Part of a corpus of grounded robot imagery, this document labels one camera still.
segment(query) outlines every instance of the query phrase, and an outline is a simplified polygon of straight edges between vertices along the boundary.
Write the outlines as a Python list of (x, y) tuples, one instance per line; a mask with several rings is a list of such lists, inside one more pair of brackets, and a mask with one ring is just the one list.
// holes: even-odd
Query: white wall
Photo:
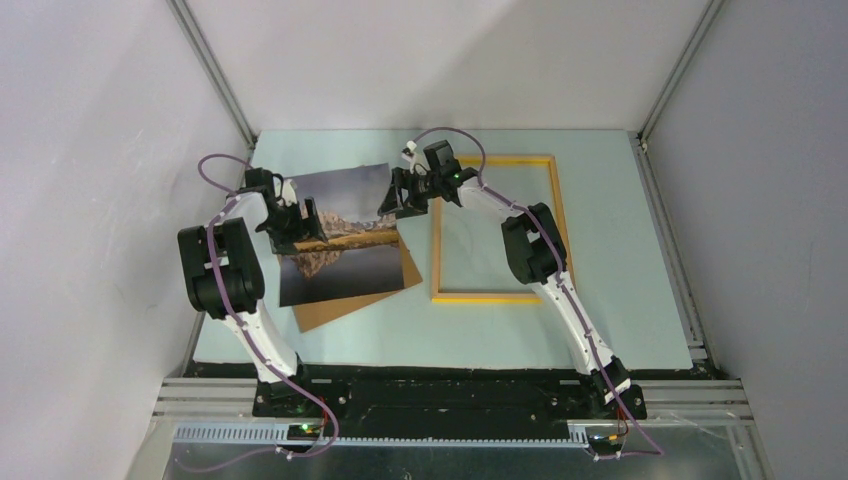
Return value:
[(0, 89), (0, 476), (122, 478), (222, 201), (196, 159), (244, 147), (163, 0), (3, 2)]
[(637, 130), (706, 3), (190, 2), (257, 130)]
[(778, 478), (845, 478), (848, 3), (728, 2), (649, 156)]

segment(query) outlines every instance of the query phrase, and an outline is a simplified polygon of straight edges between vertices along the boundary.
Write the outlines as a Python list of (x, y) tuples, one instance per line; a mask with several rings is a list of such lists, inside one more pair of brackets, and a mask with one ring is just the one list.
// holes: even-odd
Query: light blue tabletop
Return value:
[[(401, 165), (409, 130), (264, 131), (252, 164), (284, 176), (372, 165)], [(624, 131), (483, 130), (490, 154), (554, 155), (560, 176), (578, 292), (599, 332), (629, 369), (687, 369), (692, 362)], [(464, 137), (447, 139), (475, 155)], [(433, 304), (429, 296), (431, 220), (404, 219), (398, 230), (424, 281), (301, 334), (280, 308), (279, 268), (262, 258), (265, 303), (283, 337), (307, 363), (457, 368), (570, 368), (560, 321), (543, 304)], [(249, 362), (238, 340), (207, 319), (194, 359)]]

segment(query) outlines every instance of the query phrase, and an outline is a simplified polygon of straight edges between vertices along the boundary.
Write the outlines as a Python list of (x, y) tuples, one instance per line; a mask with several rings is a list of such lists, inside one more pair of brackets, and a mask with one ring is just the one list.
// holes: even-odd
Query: wooden frame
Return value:
[[(457, 159), (464, 167), (479, 166), (479, 156), (458, 155)], [(571, 262), (571, 246), (568, 243), (568, 229), (565, 223), (565, 207), (562, 203), (562, 194), (559, 188), (559, 174), (557, 173), (556, 159), (551, 155), (489, 155), (486, 157), (486, 165), (515, 166), (515, 167), (545, 167), (551, 181), (551, 195), (553, 197), (554, 219), (557, 223), (560, 236), (565, 243), (566, 267), (574, 281), (574, 268)], [(535, 293), (510, 293), (510, 292), (463, 292), (442, 291), (442, 206), (443, 201), (436, 199), (432, 205), (433, 237), (431, 250), (431, 272), (430, 272), (430, 299), (434, 303), (541, 303), (542, 300)]]

